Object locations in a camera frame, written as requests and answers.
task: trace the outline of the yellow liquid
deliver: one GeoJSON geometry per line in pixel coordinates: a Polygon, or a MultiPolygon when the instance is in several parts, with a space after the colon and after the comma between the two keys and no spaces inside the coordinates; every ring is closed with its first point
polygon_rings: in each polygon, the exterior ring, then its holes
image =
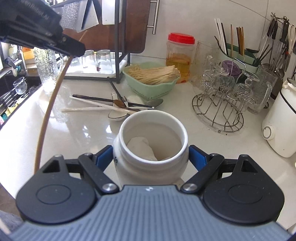
{"type": "Polygon", "coordinates": [[[190,57],[185,54],[174,53],[172,56],[167,57],[166,66],[174,65],[180,71],[181,78],[177,83],[185,83],[189,78],[190,73],[190,57]]]}

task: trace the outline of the white electric kettle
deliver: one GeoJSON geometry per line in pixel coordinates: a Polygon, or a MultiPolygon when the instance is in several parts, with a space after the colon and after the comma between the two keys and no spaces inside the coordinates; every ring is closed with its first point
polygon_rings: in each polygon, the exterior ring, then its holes
{"type": "Polygon", "coordinates": [[[283,83],[272,108],[262,123],[262,135],[281,156],[296,152],[296,81],[283,83]]]}

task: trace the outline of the green plastic basket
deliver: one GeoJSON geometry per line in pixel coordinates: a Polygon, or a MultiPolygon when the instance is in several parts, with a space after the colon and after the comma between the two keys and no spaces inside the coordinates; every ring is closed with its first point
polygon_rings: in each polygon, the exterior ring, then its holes
{"type": "MultiPolygon", "coordinates": [[[[139,64],[139,67],[141,69],[151,69],[164,67],[164,65],[149,61],[139,64]]],[[[140,81],[137,81],[127,73],[130,68],[133,68],[133,66],[127,66],[123,69],[123,73],[126,76],[126,81],[134,92],[136,92],[138,95],[140,95],[146,100],[152,100],[166,95],[173,89],[178,79],[180,79],[180,77],[176,78],[171,83],[162,83],[159,85],[146,85],[141,83],[140,81]]]]}

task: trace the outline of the purple lid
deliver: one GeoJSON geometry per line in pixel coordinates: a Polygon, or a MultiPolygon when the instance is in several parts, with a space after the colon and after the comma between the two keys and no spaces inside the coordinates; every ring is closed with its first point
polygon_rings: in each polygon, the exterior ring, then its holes
{"type": "Polygon", "coordinates": [[[225,61],[222,62],[222,66],[223,65],[226,65],[228,67],[229,73],[230,73],[231,76],[240,75],[241,70],[240,70],[240,68],[238,67],[238,65],[236,63],[233,63],[230,60],[225,60],[225,61]]]}

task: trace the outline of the scissors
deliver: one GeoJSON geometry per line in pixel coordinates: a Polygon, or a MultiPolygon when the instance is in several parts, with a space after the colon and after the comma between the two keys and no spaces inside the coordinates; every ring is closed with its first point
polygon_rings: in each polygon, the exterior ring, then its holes
{"type": "Polygon", "coordinates": [[[293,26],[293,25],[289,26],[288,39],[289,39],[289,57],[287,58],[287,62],[286,62],[286,65],[285,65],[286,70],[288,69],[290,59],[291,59],[291,55],[293,53],[294,44],[296,42],[296,27],[293,26]]]}

